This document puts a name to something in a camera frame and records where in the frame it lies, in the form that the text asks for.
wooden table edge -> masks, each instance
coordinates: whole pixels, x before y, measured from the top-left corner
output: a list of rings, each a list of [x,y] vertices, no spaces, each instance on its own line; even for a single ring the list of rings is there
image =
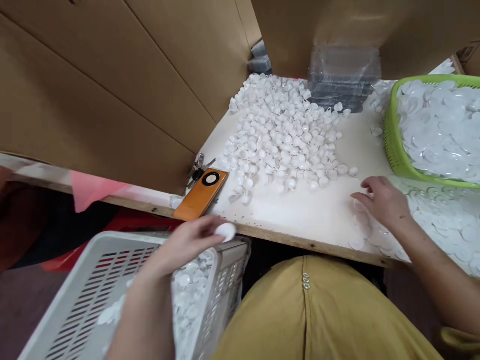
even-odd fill
[[[12,181],[18,181],[29,185],[37,186],[40,188],[55,190],[58,192],[72,194],[72,187],[69,185],[63,185],[58,183],[49,182],[47,180],[37,179],[24,175],[14,174]],[[174,209],[167,206],[159,206],[151,203],[145,203],[136,200],[128,200],[117,196],[108,196],[102,200],[105,203],[129,208],[133,210],[142,211],[145,213],[151,213],[167,218],[172,218]],[[384,257],[379,254],[372,254],[367,252],[361,252],[351,248],[332,245],[325,242],[313,241],[302,237],[292,236],[281,232],[275,232],[272,230],[258,228],[256,226],[244,225],[235,223],[237,233],[247,236],[258,238],[262,240],[271,241],[283,245],[289,245],[295,248],[306,249],[316,253],[331,255],[334,257],[353,260],[360,263],[375,265],[382,268],[394,268],[394,269],[407,269],[409,264],[400,260]]]

right hand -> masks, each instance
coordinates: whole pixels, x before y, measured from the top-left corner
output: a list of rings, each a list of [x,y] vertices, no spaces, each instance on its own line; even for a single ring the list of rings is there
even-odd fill
[[[372,216],[392,231],[413,220],[407,197],[384,176],[366,178],[361,187],[372,196],[356,192],[351,195],[366,207]]]

pile of white plastic caps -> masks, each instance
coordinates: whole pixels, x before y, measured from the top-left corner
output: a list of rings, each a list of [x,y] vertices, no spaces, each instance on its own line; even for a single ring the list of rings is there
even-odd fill
[[[302,180],[316,191],[339,176],[357,176],[358,169],[341,164],[335,153],[343,136],[337,124],[352,112],[341,102],[333,109],[310,103],[306,80],[252,74],[243,85],[229,107],[243,116],[221,158],[237,181],[230,202],[250,204],[258,183],[281,194]]]

phone case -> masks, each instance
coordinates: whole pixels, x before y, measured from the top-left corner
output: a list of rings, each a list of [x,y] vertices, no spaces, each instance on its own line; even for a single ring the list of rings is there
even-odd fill
[[[172,216],[184,221],[200,218],[205,213],[228,176],[228,172],[212,168],[207,169],[193,189],[187,196],[185,196],[183,201],[173,212]]]

cardboard wall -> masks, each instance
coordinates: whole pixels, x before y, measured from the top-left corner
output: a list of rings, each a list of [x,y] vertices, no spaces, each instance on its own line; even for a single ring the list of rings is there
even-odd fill
[[[252,0],[279,76],[306,78],[314,44],[380,47],[383,78],[427,74],[480,37],[480,1]]]
[[[251,52],[235,0],[126,2],[207,113],[219,122],[249,75]]]
[[[238,1],[0,0],[0,151],[180,194],[248,77]]]
[[[0,14],[3,152],[172,194],[195,154]]]

